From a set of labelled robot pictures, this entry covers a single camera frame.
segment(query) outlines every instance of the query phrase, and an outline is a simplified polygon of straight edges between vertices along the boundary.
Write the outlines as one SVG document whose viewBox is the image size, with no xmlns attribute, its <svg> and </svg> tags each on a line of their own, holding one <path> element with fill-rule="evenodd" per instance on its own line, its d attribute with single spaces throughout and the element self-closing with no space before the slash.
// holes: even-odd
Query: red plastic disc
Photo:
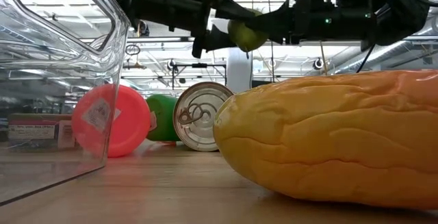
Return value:
<svg viewBox="0 0 438 224">
<path fill-rule="evenodd" d="M 87 92 L 77 103 L 72 117 L 72 129 L 77 142 L 95 155 L 103 155 L 108 131 L 111 136 L 108 157 L 127 155 L 146 138 L 151 126 L 146 101 L 135 90 L 119 86 L 114 120 L 110 112 L 114 105 L 115 85 L 105 84 Z"/>
</svg>

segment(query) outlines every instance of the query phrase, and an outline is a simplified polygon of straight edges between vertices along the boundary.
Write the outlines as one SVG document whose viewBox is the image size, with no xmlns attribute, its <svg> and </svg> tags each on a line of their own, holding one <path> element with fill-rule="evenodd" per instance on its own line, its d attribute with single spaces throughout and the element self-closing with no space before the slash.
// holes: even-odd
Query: metal can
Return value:
<svg viewBox="0 0 438 224">
<path fill-rule="evenodd" d="M 173 111 L 173 126 L 178 137 L 196 151 L 216 151 L 213 137 L 216 112 L 233 95 L 231 90 L 215 82 L 195 84 L 184 91 Z"/>
</svg>

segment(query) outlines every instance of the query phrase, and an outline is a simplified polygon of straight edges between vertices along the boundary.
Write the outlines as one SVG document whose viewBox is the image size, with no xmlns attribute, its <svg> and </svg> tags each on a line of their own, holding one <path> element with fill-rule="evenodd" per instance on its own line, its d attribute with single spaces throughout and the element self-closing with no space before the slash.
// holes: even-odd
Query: white sticker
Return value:
<svg viewBox="0 0 438 224">
<path fill-rule="evenodd" d="M 75 138 L 71 129 L 71 121 L 60 121 L 57 133 L 57 147 L 59 149 L 75 147 Z"/>
<path fill-rule="evenodd" d="M 103 132 L 110 117 L 111 110 L 109 106 L 103 98 L 100 98 L 82 115 L 82 119 L 98 131 Z"/>
<path fill-rule="evenodd" d="M 149 131 L 153 131 L 155 128 L 157 128 L 157 116 L 155 112 L 151 112 L 151 128 Z"/>
<path fill-rule="evenodd" d="M 118 108 L 116 108 L 116 113 L 114 114 L 114 119 L 113 121 L 115 121 L 117 119 L 117 117 L 120 115 L 122 111 L 120 111 Z"/>
<path fill-rule="evenodd" d="M 54 125 L 10 125 L 9 139 L 54 139 Z"/>
</svg>

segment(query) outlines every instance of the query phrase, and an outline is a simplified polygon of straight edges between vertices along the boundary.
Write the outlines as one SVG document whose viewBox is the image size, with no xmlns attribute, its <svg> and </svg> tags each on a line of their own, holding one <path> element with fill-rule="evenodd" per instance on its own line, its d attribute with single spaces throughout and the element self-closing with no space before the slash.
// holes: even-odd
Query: yellow bread loaf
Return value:
<svg viewBox="0 0 438 224">
<path fill-rule="evenodd" d="M 245 178 L 313 201 L 438 209 L 438 71 L 302 77 L 231 97 L 214 138 Z"/>
</svg>

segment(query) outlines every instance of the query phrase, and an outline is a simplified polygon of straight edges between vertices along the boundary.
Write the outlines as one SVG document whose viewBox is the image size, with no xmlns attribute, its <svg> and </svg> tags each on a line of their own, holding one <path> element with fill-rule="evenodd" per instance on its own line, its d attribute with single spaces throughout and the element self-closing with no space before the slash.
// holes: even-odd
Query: table surface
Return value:
<svg viewBox="0 0 438 224">
<path fill-rule="evenodd" d="M 438 214 L 298 201 L 244 179 L 219 153 L 158 144 L 0 207 L 0 223 L 100 222 L 418 224 Z"/>
<path fill-rule="evenodd" d="M 0 143 L 0 202 L 99 168 L 101 159 L 81 149 L 11 152 Z"/>
</svg>

